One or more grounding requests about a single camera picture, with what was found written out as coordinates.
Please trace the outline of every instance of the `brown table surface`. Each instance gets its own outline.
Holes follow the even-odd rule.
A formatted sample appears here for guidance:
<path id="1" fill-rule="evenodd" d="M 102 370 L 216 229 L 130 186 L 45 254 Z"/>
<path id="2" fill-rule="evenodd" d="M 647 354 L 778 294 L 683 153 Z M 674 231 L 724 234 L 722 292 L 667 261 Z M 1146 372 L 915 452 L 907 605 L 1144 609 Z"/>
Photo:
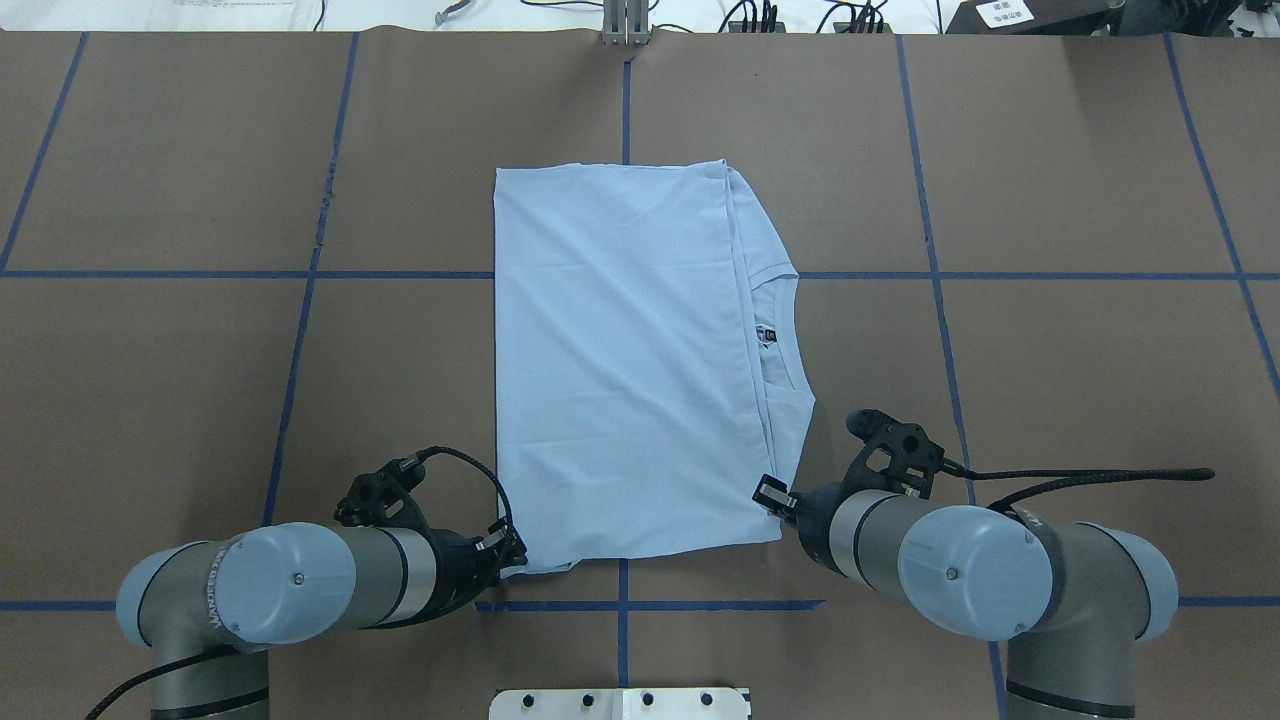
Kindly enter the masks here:
<path id="1" fill-rule="evenodd" d="M 77 716 L 148 666 L 110 610 L 150 552 L 326 523 L 428 445 L 494 460 L 494 168 L 727 158 L 803 273 L 797 486 L 841 477 L 859 407 L 978 469 L 1210 465 L 1029 506 L 1178 571 L 1143 716 L 1275 717 L 1277 67 L 1185 37 L 0 35 L 0 715 Z M 475 483 L 442 461 L 419 495 L 476 532 Z M 276 716 L 620 684 L 749 687 L 763 720 L 1000 703 L 997 648 L 794 534 L 484 601 L 273 652 Z"/>

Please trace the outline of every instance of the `metal bracket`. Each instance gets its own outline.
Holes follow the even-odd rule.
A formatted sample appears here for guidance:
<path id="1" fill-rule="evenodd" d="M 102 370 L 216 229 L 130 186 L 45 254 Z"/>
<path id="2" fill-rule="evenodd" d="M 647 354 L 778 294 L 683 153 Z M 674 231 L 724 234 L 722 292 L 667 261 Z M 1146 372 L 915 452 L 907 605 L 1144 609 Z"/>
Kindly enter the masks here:
<path id="1" fill-rule="evenodd" d="M 746 688 L 503 691 L 489 720 L 750 720 Z"/>
<path id="2" fill-rule="evenodd" d="M 605 45 L 649 44 L 649 0 L 603 0 Z"/>

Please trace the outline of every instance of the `wire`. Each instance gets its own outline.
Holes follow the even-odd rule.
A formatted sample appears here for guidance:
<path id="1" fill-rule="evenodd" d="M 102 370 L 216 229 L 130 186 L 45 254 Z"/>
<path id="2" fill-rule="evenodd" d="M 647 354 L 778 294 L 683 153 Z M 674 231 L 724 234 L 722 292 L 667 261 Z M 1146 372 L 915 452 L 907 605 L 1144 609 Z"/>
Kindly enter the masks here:
<path id="1" fill-rule="evenodd" d="M 604 3 L 594 3 L 593 0 L 550 0 L 548 3 L 535 3 L 534 0 L 520 0 L 521 5 L 529 5 L 530 8 L 563 8 L 564 5 L 590 5 L 593 8 L 603 8 Z"/>
<path id="2" fill-rule="evenodd" d="M 653 0 L 653 5 L 649 5 L 650 13 L 658 8 L 658 3 L 662 3 L 662 0 Z M 595 0 L 520 0 L 520 4 L 529 5 L 530 8 L 563 8 L 566 5 L 604 6 L 604 3 L 596 3 Z"/>
<path id="3" fill-rule="evenodd" d="M 724 22 L 721 23 L 721 26 L 716 29 L 716 32 L 724 32 L 724 28 L 728 27 L 728 19 L 733 17 L 733 13 L 736 13 L 739 8 L 742 8 L 742 29 L 745 31 L 748 5 L 751 6 L 751 14 L 755 14 L 755 0 L 737 0 L 737 4 L 730 8 L 727 13 L 724 13 Z"/>
<path id="4" fill-rule="evenodd" d="M 502 501 L 502 510 L 504 516 L 507 518 L 507 536 L 502 538 L 499 544 L 494 546 L 497 548 L 498 561 L 494 562 L 493 570 L 490 570 L 489 573 L 489 578 L 486 578 L 484 583 L 479 583 L 476 585 L 476 589 L 474 589 L 472 592 L 467 593 L 466 596 L 458 600 L 454 600 L 449 605 L 439 607 L 426 615 L 422 616 L 415 615 L 413 618 L 407 618 L 404 620 L 401 620 L 399 623 L 387 623 L 381 625 L 375 625 L 374 628 L 379 630 L 383 629 L 389 630 L 404 625 L 416 625 L 419 623 L 426 623 L 428 620 L 435 620 L 436 618 L 448 615 L 449 612 L 453 612 L 454 610 L 458 610 L 460 607 L 468 605 L 471 601 L 480 597 L 480 594 L 484 591 L 486 591 L 489 585 L 492 585 L 500 578 L 503 564 L 506 562 L 507 559 L 511 557 L 512 551 L 516 550 L 516 538 L 518 537 L 516 534 L 516 520 L 512 518 L 511 501 L 507 500 L 507 491 L 503 489 L 502 483 L 498 480 L 498 475 L 495 475 L 493 470 L 485 466 L 484 462 L 476 460 L 475 457 L 471 457 L 466 452 L 462 452 L 461 450 L 454 450 L 452 447 L 445 447 L 442 445 L 435 445 L 428 447 L 426 450 L 419 450 L 417 452 L 413 454 L 413 457 L 419 462 L 426 462 L 428 457 L 431 457 L 434 455 L 449 455 L 452 457 L 457 457 L 458 460 L 462 460 L 463 462 L 471 465 L 476 470 L 484 473 L 484 477 L 489 478 L 489 482 L 493 483 L 494 489 L 498 491 L 498 500 Z"/>
<path id="5" fill-rule="evenodd" d="M 1097 475 L 1101 473 L 1120 473 L 1123 470 L 1004 470 L 1000 473 L 975 473 L 959 462 L 943 459 L 940 471 L 966 480 L 1007 480 L 1011 478 L 1078 478 L 1080 475 Z"/>
<path id="6" fill-rule="evenodd" d="M 870 3 L 859 5 L 856 3 L 845 3 L 842 0 L 833 0 L 831 8 L 827 10 L 827 14 L 824 14 L 822 17 L 822 20 L 818 22 L 818 29 L 813 32 L 814 35 L 820 33 L 822 28 L 827 27 L 827 18 L 829 18 L 832 13 L 835 13 L 841 8 L 849 8 L 849 28 L 845 29 L 845 32 L 847 33 L 876 32 L 874 26 L 877 23 L 881 26 L 881 29 L 883 29 L 884 15 L 881 14 L 879 9 L 884 6 L 884 3 L 881 3 L 879 5 L 872 5 Z"/>
<path id="7" fill-rule="evenodd" d="M 1059 478 L 1056 480 L 1050 480 L 1047 483 L 1032 486 L 1029 488 L 1020 489 L 1015 493 L 1006 495 L 1005 497 L 988 505 L 987 510 L 995 510 L 996 512 L 1005 514 L 1011 510 L 1015 502 L 1021 502 L 1029 497 L 1036 497 L 1037 495 L 1044 495 L 1047 492 L 1053 492 L 1078 486 L 1126 483 L 1132 480 L 1202 482 L 1212 478 L 1213 478 L 1213 470 L 1208 468 L 1194 468 L 1189 470 L 1110 470 L 1088 475 Z"/>
<path id="8" fill-rule="evenodd" d="M 84 720 L 96 720 L 99 715 L 101 715 L 102 712 L 106 712 L 106 708 L 110 707 L 113 702 L 120 700 L 120 696 L 123 696 L 124 693 L 127 693 L 127 692 L 132 691 L 133 688 L 141 685 L 142 683 L 146 683 L 147 680 L 152 680 L 155 678 L 159 678 L 160 675 L 166 674 L 166 673 L 173 673 L 174 670 L 182 670 L 183 667 L 191 667 L 192 665 L 196 665 L 197 662 L 205 662 L 206 660 L 214 660 L 216 657 L 225 657 L 228 655 L 234 655 L 237 652 L 239 652 L 239 651 L 236 650 L 234 647 L 232 647 L 229 644 L 224 644 L 224 646 L 220 646 L 220 647 L 215 647 L 214 650 L 210 650 L 207 652 L 201 652 L 200 655 L 192 655 L 191 657 L 184 657 L 182 660 L 174 660 L 173 662 L 166 662 L 166 664 L 160 665 L 157 667 L 152 667 L 152 669 L 147 670 L 146 673 L 141 673 L 138 675 L 134 675 L 134 676 L 129 678 L 128 680 L 120 683 L 120 687 L 118 687 L 114 691 L 109 692 L 106 694 L 106 697 L 102 698 L 102 702 L 99 702 L 96 706 L 93 706 L 93 710 L 88 711 L 88 715 L 84 716 Z"/>

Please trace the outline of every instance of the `white label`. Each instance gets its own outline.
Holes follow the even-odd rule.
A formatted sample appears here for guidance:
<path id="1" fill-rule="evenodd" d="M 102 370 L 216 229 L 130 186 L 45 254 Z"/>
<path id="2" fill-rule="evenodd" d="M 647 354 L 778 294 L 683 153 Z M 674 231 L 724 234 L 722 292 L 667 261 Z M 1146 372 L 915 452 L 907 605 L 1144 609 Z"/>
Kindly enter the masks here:
<path id="1" fill-rule="evenodd" d="M 987 27 L 1015 26 L 1036 19 L 1023 0 L 997 0 L 978 5 L 978 14 L 982 15 L 982 22 L 987 23 Z"/>

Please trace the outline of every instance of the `blue tape line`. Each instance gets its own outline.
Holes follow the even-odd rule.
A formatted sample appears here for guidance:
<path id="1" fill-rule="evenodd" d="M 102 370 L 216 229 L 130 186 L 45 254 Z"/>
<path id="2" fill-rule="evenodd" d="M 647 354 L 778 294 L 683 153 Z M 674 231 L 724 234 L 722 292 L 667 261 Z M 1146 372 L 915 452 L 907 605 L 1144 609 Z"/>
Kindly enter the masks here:
<path id="1" fill-rule="evenodd" d="M 1280 596 L 1180 597 L 1178 607 L 1280 607 Z"/>
<path id="2" fill-rule="evenodd" d="M 303 279 L 306 270 L 5 270 L 32 279 Z"/>
<path id="3" fill-rule="evenodd" d="M 9 255 L 18 242 L 18 229 L 22 227 L 22 218 L 27 214 L 27 204 L 31 193 L 36 190 L 36 178 L 40 177 L 40 168 L 45 164 L 45 155 L 49 152 L 49 143 L 54 140 L 54 131 L 58 129 L 58 119 L 67 105 L 67 96 L 72 91 L 72 82 L 76 81 L 76 70 L 79 69 L 81 58 L 84 56 L 84 45 L 88 42 L 88 33 L 82 32 L 79 42 L 76 44 L 76 54 L 72 55 L 72 64 L 67 68 L 67 77 L 63 79 L 63 90 L 58 94 L 58 102 L 54 104 L 54 114 L 49 117 L 49 126 L 45 128 L 45 137 L 40 141 L 40 150 L 36 151 L 36 160 L 31 164 L 31 174 L 27 176 L 27 186 L 22 188 L 22 199 L 13 213 L 13 223 L 9 225 L 9 237 L 5 238 L 4 250 L 0 251 L 0 270 L 9 265 Z"/>
<path id="4" fill-rule="evenodd" d="M 991 679 L 996 691 L 996 711 L 1000 720 L 1009 714 L 1009 697 L 1005 693 L 1005 667 L 1000 661 L 1000 643 L 987 642 L 987 657 L 991 660 Z"/>
<path id="5" fill-rule="evenodd" d="M 850 272 L 850 273 L 826 273 L 804 270 L 800 273 L 800 279 L 803 281 L 927 281 L 932 279 L 931 273 L 913 273 L 913 272 Z"/>
<path id="6" fill-rule="evenodd" d="M 280 471 L 284 468 L 284 438 L 293 418 L 293 397 L 298 387 L 298 365 L 302 361 L 302 343 L 307 336 L 307 323 L 311 319 L 311 300 L 315 296 L 316 275 L 320 269 L 320 252 L 324 250 L 325 222 L 329 217 L 329 199 L 333 192 L 333 178 L 338 172 L 338 154 L 342 150 L 342 128 L 347 117 L 347 101 L 351 97 L 351 78 L 356 73 L 356 50 L 360 47 L 360 33 L 351 33 L 351 49 L 347 53 L 347 76 L 342 83 L 342 100 L 338 104 L 338 120 L 334 124 L 333 154 L 329 158 L 329 177 L 325 181 L 325 197 L 320 202 L 320 218 L 316 222 L 316 243 L 311 249 L 311 265 L 307 269 L 307 287 L 302 292 L 302 311 L 298 314 L 298 332 L 293 338 L 293 355 L 289 359 L 289 379 L 284 386 L 284 407 L 280 411 L 280 427 L 275 434 L 275 452 L 271 456 L 271 478 L 266 486 L 266 502 L 262 506 L 262 525 L 270 525 L 275 516 L 275 497 L 280 489 Z"/>
<path id="7" fill-rule="evenodd" d="M 627 605 L 631 600 L 631 562 L 626 559 L 618 560 L 618 687 L 631 685 L 630 651 L 630 611 Z"/>
<path id="8" fill-rule="evenodd" d="M 293 355 L 289 357 L 289 379 L 284 384 L 284 407 L 280 411 L 280 425 L 275 434 L 275 452 L 271 455 L 271 478 L 266 484 L 266 502 L 262 506 L 262 527 L 270 525 L 275 516 L 275 496 L 280 489 L 280 471 L 284 469 L 284 437 L 293 419 L 293 397 L 298 387 L 298 365 L 302 361 L 302 342 L 307 337 L 307 323 L 311 319 L 311 299 L 315 296 L 316 266 L 320 264 L 321 247 L 311 249 L 311 269 L 307 272 L 307 287 L 302 291 L 302 310 L 298 314 L 298 332 L 293 336 Z"/>
<path id="9" fill-rule="evenodd" d="M 324 231 L 329 224 L 329 204 L 333 201 L 333 181 L 338 176 L 338 149 L 342 147 L 342 131 L 347 124 L 347 101 L 351 99 L 351 81 L 356 74 L 356 51 L 360 49 L 360 33 L 351 33 L 351 47 L 347 50 L 347 77 L 342 81 L 342 100 L 338 104 L 338 122 L 333 127 L 333 154 L 329 156 L 329 174 L 324 181 L 324 199 L 320 200 L 320 220 L 316 223 L 316 245 L 324 245 Z"/>
<path id="10" fill-rule="evenodd" d="M 323 279 L 492 281 L 493 270 L 320 270 Z"/>
<path id="11" fill-rule="evenodd" d="M 812 612 L 824 600 L 632 600 L 631 612 Z"/>
<path id="12" fill-rule="evenodd" d="M 631 63 L 622 63 L 622 164 L 631 164 Z"/>
<path id="13" fill-rule="evenodd" d="M 933 243 L 933 220 L 929 217 L 929 196 L 924 188 L 924 163 L 920 160 L 920 137 L 915 127 L 915 108 L 911 102 L 911 78 L 906 70 L 906 46 L 902 36 L 895 35 L 893 42 L 897 46 L 897 72 L 902 81 L 902 104 L 906 109 L 906 132 L 911 142 L 911 164 L 915 168 L 915 190 L 920 200 L 920 222 L 924 225 L 924 247 L 929 254 L 929 279 L 933 283 L 933 305 L 938 314 L 938 329 L 942 333 L 942 360 L 947 370 L 947 389 L 951 393 L 951 415 L 960 436 L 960 454 L 965 466 L 969 461 L 969 438 L 964 428 L 964 410 L 960 406 L 960 383 L 956 380 L 955 356 L 951 352 L 951 328 L 947 325 L 946 304 L 942 299 L 942 272 L 938 265 L 938 252 Z M 965 480 L 965 491 L 969 495 L 969 505 L 977 505 L 973 480 Z"/>
<path id="14" fill-rule="evenodd" d="M 945 281 L 1234 281 L 1234 273 L 986 273 L 941 272 Z"/>
<path id="15" fill-rule="evenodd" d="M 36 279 L 305 279 L 307 270 L 4 270 L 5 278 Z M 940 270 L 805 270 L 803 281 L 1167 281 L 1234 282 L 1236 273 L 1006 273 Z M 1280 281 L 1280 273 L 1244 273 L 1249 281 Z M 492 281 L 493 270 L 316 270 L 319 279 Z"/>
<path id="16" fill-rule="evenodd" d="M 477 602 L 477 612 L 813 612 L 824 600 L 525 600 Z"/>
<path id="17" fill-rule="evenodd" d="M 1199 133 L 1196 132 L 1196 120 L 1192 119 L 1192 109 L 1187 102 L 1187 94 L 1183 90 L 1183 76 L 1178 69 L 1178 56 L 1174 53 L 1174 40 L 1165 33 L 1165 55 L 1169 58 L 1169 72 L 1174 78 L 1174 90 L 1178 91 L 1178 104 L 1183 110 L 1183 122 L 1187 123 L 1187 135 L 1192 141 L 1192 150 L 1196 152 L 1196 163 L 1199 164 L 1201 176 L 1204 178 L 1204 187 L 1208 190 L 1208 199 L 1213 204 L 1213 215 L 1217 218 L 1217 227 L 1222 231 L 1222 242 L 1226 243 L 1226 254 L 1231 258 L 1231 268 L 1235 269 L 1235 279 L 1240 284 L 1240 295 L 1244 296 L 1244 306 L 1249 311 L 1249 323 L 1253 325 L 1253 334 L 1258 340 L 1258 348 L 1262 351 L 1262 361 L 1266 363 L 1267 374 L 1271 377 L 1271 389 L 1276 400 L 1280 401 L 1280 372 L 1276 370 L 1275 356 L 1271 354 L 1271 345 L 1262 331 L 1262 322 L 1258 319 L 1258 309 L 1253 304 L 1253 293 L 1249 292 L 1249 282 L 1240 264 L 1240 254 L 1235 249 L 1235 240 L 1231 238 L 1231 228 L 1226 223 L 1226 213 L 1222 210 L 1222 200 L 1217 195 L 1217 186 L 1213 183 L 1213 174 L 1210 173 L 1208 161 L 1204 160 L 1204 151 L 1201 147 Z"/>
<path id="18" fill-rule="evenodd" d="M 0 612 L 115 612 L 115 601 L 0 600 Z"/>
<path id="19" fill-rule="evenodd" d="M 635 58 L 622 63 L 622 164 L 631 164 L 631 63 Z M 631 562 L 618 560 L 618 687 L 626 688 L 631 684 L 631 671 L 628 667 L 630 651 L 627 648 L 630 635 L 630 612 L 627 603 L 631 600 Z"/>
<path id="20" fill-rule="evenodd" d="M 513 600 L 477 602 L 476 612 L 617 612 L 616 600 Z"/>

